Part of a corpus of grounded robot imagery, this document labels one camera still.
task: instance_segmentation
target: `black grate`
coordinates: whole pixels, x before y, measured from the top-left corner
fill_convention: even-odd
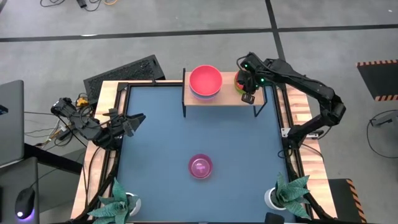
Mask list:
[[[84,80],[86,92],[91,100],[100,97],[103,81],[110,80],[165,80],[156,56],[151,55],[135,62],[104,72]]]

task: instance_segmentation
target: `purple bowl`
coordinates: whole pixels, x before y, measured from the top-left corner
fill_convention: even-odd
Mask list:
[[[213,163],[208,156],[197,154],[189,160],[188,169],[194,178],[205,179],[211,174]]]

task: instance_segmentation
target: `stacked bowls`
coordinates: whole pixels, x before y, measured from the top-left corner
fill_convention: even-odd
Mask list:
[[[211,65],[200,65],[192,71],[189,78],[191,92],[202,100],[215,97],[222,85],[221,72]]]

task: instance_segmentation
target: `pink bowl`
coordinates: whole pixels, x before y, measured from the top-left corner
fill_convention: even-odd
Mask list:
[[[213,163],[208,156],[197,154],[189,160],[188,169],[189,173],[191,173],[194,178],[204,179],[211,174]]]
[[[223,77],[217,68],[211,65],[200,65],[192,71],[189,85],[197,95],[212,96],[221,89]]]

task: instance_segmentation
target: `gray floor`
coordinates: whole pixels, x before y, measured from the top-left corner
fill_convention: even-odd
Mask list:
[[[398,24],[396,0],[278,0],[272,5],[278,27]],[[102,4],[92,13],[79,10],[75,1],[42,8],[39,1],[8,0],[0,12],[0,37],[270,26],[263,0],[120,0],[113,6]],[[369,222],[396,223],[397,161],[370,151],[366,125],[374,114],[396,109],[398,103],[373,101],[355,63],[398,58],[398,29],[293,32],[280,36],[285,57],[294,69],[332,86],[346,103],[341,124],[320,141],[329,178],[353,179]],[[271,33],[3,42],[0,83],[23,79],[25,110],[49,112],[58,98],[76,98],[84,91],[83,79],[150,54],[156,54],[168,79],[179,79],[183,67],[191,70],[204,63],[222,71],[235,71],[235,60],[249,51],[262,58],[277,57]],[[310,99],[310,107],[316,114],[314,99]],[[29,114],[25,129],[51,128],[55,122],[51,117]],[[370,139],[379,152],[398,156],[397,134],[396,129],[386,125],[371,129]],[[25,139],[31,144],[42,140]],[[75,158],[81,149],[74,141],[52,151]],[[46,182],[62,184],[51,189]],[[77,176],[63,172],[42,179],[40,207],[46,210],[61,204],[42,212],[42,223],[69,218],[77,182]],[[62,197],[54,196],[55,189],[63,192]]]

